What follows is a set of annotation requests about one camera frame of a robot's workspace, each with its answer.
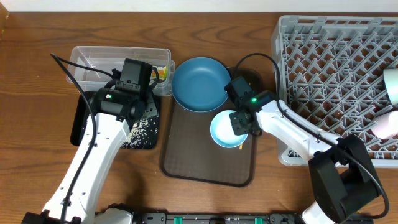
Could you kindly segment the light blue bowl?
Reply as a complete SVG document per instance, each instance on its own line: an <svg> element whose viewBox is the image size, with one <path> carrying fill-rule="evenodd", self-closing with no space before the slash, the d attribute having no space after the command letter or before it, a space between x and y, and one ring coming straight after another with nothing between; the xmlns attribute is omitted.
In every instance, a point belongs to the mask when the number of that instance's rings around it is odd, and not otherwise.
<svg viewBox="0 0 398 224"><path fill-rule="evenodd" d="M240 146L248 134L235 135L231 124L230 114L234 110L224 110L218 113L211 121L210 134L215 143L221 147L234 148Z"/></svg>

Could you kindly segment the yellow snack wrapper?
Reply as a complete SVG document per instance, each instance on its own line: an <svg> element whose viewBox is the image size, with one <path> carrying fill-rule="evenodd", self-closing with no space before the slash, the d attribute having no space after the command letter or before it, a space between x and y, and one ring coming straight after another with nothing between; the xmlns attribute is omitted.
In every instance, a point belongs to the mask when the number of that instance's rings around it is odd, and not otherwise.
<svg viewBox="0 0 398 224"><path fill-rule="evenodd" d="M168 74L168 67L167 66L156 66L154 65L152 71L152 77L158 77L160 80L166 80Z"/></svg>

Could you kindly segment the rice pile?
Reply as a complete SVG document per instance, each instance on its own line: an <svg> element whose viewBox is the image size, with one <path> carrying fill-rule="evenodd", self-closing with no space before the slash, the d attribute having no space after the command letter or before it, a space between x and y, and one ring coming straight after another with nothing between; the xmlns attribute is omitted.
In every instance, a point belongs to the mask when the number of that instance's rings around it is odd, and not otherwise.
<svg viewBox="0 0 398 224"><path fill-rule="evenodd" d="M123 142L123 149L153 149L159 135L159 117L141 121L137 128L132 128L127 139Z"/></svg>

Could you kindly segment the dark blue plate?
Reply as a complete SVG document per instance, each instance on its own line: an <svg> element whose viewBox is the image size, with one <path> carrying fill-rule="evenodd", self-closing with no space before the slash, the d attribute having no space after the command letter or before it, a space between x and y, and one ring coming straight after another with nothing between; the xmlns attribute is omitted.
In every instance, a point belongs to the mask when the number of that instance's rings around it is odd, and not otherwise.
<svg viewBox="0 0 398 224"><path fill-rule="evenodd" d="M172 95L186 110L207 113L227 99L224 90L231 82L227 68L208 57L195 57L181 63L172 77Z"/></svg>

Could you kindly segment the pink cup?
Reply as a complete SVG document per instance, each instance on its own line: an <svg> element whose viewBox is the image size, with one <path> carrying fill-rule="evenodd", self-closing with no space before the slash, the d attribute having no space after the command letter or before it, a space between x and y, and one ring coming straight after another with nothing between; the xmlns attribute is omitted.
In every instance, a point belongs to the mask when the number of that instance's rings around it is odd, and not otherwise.
<svg viewBox="0 0 398 224"><path fill-rule="evenodd" d="M371 131L380 139L392 139L397 135L397 111L391 111L373 119Z"/></svg>

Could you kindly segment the mint green bowl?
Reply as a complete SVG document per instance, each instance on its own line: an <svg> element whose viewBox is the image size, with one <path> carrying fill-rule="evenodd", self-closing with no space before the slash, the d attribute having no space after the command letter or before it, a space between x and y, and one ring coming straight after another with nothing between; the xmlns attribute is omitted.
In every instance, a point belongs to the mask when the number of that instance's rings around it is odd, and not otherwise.
<svg viewBox="0 0 398 224"><path fill-rule="evenodd" d="M383 70L384 84L386 86L386 91L389 100L392 105L397 105L398 103L398 71L397 69L385 69Z"/></svg>

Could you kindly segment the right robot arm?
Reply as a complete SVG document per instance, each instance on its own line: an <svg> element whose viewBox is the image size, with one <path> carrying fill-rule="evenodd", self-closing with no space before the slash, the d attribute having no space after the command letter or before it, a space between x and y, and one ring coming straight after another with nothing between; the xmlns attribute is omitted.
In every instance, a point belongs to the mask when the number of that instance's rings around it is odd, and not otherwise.
<svg viewBox="0 0 398 224"><path fill-rule="evenodd" d="M307 160L315 202L302 213L304 223L343 223L374 199L387 200L359 137L317 128L269 91L230 90L228 96L236 135L269 133Z"/></svg>

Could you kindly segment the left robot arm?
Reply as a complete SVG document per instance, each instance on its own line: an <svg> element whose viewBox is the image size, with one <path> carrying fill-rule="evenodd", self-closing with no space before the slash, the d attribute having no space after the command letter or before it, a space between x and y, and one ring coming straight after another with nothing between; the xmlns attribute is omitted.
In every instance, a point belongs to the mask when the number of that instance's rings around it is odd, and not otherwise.
<svg viewBox="0 0 398 224"><path fill-rule="evenodd" d="M27 212L23 223L133 223L134 213L123 204L96 214L96 206L111 164L138 120L156 116L160 99L101 88L81 96L89 111L79 148L65 177L40 214Z"/></svg>

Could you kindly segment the grey dishwasher rack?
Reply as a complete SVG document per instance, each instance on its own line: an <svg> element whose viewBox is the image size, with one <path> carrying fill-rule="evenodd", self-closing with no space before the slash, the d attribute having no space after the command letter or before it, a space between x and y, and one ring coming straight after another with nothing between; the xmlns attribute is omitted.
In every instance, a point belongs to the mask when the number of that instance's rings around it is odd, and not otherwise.
<svg viewBox="0 0 398 224"><path fill-rule="evenodd" d="M382 76L397 67L395 17L282 16L272 56L291 109L325 131L360 137L375 167L397 167L397 138L371 131L376 117L397 109Z"/></svg>

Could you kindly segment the black tray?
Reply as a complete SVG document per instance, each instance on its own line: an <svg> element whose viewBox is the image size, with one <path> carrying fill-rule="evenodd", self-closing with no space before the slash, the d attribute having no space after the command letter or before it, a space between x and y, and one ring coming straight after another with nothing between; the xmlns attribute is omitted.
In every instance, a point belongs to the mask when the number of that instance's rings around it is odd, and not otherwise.
<svg viewBox="0 0 398 224"><path fill-rule="evenodd" d="M75 119L73 122L70 142L79 146L86 128L89 111L82 96L79 96ZM147 119L141 119L134 123L127 139L123 142L123 149L153 149L159 136L159 115Z"/></svg>

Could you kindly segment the clear plastic bin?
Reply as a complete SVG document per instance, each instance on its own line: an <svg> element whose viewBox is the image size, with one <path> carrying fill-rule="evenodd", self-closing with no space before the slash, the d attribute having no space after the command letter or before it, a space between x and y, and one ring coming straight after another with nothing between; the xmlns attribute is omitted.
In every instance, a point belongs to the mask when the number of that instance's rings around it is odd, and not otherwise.
<svg viewBox="0 0 398 224"><path fill-rule="evenodd" d="M111 78L96 70L111 73L112 69L122 70L125 59L134 59L156 66L167 66L166 80L160 80L153 92L157 96L170 96L172 75L175 63L169 49L145 47L110 47L110 46L77 46L72 50L70 62L93 70L68 66L68 71L75 77L84 91L98 91Z"/></svg>

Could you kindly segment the brown serving tray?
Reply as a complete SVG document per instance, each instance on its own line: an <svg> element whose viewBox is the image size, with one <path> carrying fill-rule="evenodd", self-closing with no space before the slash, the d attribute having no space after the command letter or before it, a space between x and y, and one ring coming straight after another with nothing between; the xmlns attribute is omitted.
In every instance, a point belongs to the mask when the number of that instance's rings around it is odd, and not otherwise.
<svg viewBox="0 0 398 224"><path fill-rule="evenodd" d="M212 119L233 110L231 100L208 113L195 113L173 102L160 169L169 176L212 184L245 187L254 178L257 139L249 135L243 149L219 146L211 137Z"/></svg>

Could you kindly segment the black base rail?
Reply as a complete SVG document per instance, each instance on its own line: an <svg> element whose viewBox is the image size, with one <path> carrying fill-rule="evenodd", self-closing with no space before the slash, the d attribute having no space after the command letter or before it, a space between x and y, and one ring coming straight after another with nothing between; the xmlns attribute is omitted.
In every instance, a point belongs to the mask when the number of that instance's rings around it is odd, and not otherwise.
<svg viewBox="0 0 398 224"><path fill-rule="evenodd" d="M105 221L132 224L304 224L295 213L269 215L184 215L165 213L136 213L132 221Z"/></svg>

